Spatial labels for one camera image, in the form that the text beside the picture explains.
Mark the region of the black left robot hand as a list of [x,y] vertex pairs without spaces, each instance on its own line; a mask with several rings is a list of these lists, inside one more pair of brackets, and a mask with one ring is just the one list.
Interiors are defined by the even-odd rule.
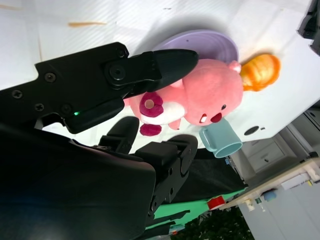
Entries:
[[306,15],[298,30],[298,34],[308,40],[313,40],[310,48],[320,55],[320,1],[312,0]]

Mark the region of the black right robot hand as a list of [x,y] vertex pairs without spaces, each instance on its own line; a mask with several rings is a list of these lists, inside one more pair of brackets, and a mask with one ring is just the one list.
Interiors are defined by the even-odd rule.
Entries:
[[43,131],[81,133],[120,113],[124,100],[190,73],[195,51],[129,57],[114,42],[36,64],[37,79],[0,92],[0,237],[3,240],[144,240],[162,203],[189,176],[198,141],[177,135],[130,154],[139,120],[124,117],[99,145]]

